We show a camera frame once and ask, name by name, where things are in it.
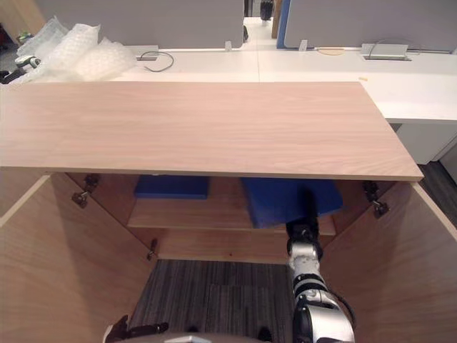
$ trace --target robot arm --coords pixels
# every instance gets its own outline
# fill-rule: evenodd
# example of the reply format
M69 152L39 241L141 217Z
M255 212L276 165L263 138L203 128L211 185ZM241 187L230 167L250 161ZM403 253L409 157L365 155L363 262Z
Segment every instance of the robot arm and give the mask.
M293 343L355 342L351 322L319 272L323 251L318 242L317 212L312 196L307 196L309 216L286 225L295 298Z

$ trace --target black cable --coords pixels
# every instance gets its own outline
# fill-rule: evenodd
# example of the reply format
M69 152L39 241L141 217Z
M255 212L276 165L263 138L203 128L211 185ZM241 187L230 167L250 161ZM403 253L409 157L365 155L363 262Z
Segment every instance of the black cable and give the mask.
M351 317L352 330L355 330L357 327L356 313L352 309L351 305L349 305L349 303L341 295L335 293L332 289L328 288L328 292L332 294L335 298L337 298L337 300L340 303L342 303L344 307L348 310L349 316Z
M146 54L164 55L164 56L170 57L170 59L171 59L171 63L170 63L168 66L166 66L165 68L162 68L162 69L154 70L154 69L151 69L151 68L149 68L149 67L147 67L147 66L144 66L145 69L147 69L147 70L149 70L149 71L151 71L151 72L153 72L153 73L160 73L161 71L165 71L165 70L167 70L167 69L170 69L170 68L173 66L173 64L174 64L174 57L173 57L173 55L171 55L171 54L169 54L168 52L165 52L165 51L146 51L146 52L144 52L144 53L140 56L139 61L143 61L143 57L144 57L144 55L146 55Z

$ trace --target wooden panel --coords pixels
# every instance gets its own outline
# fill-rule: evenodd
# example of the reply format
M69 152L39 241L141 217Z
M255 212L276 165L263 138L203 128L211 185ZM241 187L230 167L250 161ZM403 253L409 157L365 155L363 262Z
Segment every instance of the wooden panel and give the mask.
M422 177L356 82L75 82L8 85L1 91L6 166L115 174ZM271 101L272 94L278 101Z
M327 246L321 271L353 307L357 342L454 342L457 231L417 184L397 183Z
M29 189L42 175L36 169L0 168L0 217Z
M332 216L336 234L340 234L373 205L366 199L362 181L336 180L335 183L343 198L343 208ZM379 197L395 184L395 182L390 181L376 183L379 187Z
M319 224L322 235L335 234L331 216L319 218ZM253 229L243 185L236 177L212 177L206 200L138 199L128 226L159 229ZM266 230L272 229L283 232L285 226Z
M45 24L34 0L1 0L0 21L16 43L20 32L36 34Z
M3 342L101 342L138 301L147 249L95 202L71 202L77 189L53 175L1 228Z
M69 173L69 176L83 189L87 173ZM127 225L130 214L134 209L136 197L134 194L138 175L102 174L99 185L91 194L111 216Z
M129 230L145 245L158 239L160 259L190 259L201 261L230 261L285 264L287 256L286 231L264 230L175 230L130 227ZM320 236L325 247L333 236Z

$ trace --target cabinet hinge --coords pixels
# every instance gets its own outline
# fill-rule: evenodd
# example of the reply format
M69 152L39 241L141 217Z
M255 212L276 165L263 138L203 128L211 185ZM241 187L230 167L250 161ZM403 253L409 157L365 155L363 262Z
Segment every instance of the cabinet hinge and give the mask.
M156 255L156 248L157 248L157 239L154 238L152 241L151 241L151 247L149 248L149 252L148 254L146 255L146 258L148 261L151 261L152 259L152 255Z
M365 191L367 200L373 204L374 216L376 218L381 218L384 214L386 214L389 211L389 207L388 207L387 203L380 202L378 200L379 188L375 182L364 181L363 190Z
M85 186L82 192L73 193L71 200L77 203L82 209L87 206L87 198L97 188L100 181L99 174L87 174L84 178Z

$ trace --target blue foam block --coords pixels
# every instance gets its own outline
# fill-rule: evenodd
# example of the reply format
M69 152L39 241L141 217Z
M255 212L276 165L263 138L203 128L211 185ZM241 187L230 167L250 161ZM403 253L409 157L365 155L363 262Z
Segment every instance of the blue foam block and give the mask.
M319 216L330 214L343 206L343 200L331 180L242 179L254 227L272 227L306 217L305 191L311 191Z
M135 188L137 198L206 199L208 177L141 175Z

